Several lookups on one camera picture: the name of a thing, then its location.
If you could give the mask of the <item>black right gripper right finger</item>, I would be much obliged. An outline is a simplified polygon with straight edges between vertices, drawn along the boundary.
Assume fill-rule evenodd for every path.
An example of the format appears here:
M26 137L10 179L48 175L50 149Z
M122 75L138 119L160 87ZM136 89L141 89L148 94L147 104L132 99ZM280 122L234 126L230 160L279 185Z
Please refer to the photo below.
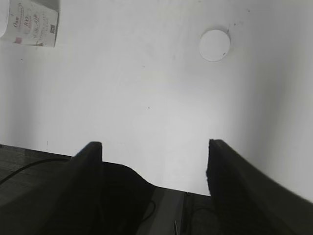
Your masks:
M270 179L223 140L209 141L206 175L223 234L313 233L313 204Z

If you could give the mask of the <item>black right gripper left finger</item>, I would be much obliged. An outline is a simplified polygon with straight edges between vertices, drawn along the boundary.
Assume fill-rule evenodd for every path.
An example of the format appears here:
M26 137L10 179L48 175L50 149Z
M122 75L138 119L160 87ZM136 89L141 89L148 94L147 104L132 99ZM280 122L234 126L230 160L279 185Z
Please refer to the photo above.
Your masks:
M102 144L90 142L51 178L0 208L2 235L88 235L102 185Z

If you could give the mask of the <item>dark robot base below table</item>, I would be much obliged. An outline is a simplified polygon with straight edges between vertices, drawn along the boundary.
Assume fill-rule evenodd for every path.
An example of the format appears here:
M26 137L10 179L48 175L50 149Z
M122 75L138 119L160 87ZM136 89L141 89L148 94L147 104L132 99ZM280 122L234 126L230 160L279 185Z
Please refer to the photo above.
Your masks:
M103 234L135 235L156 211L152 200L156 186L127 166L102 162L102 168Z

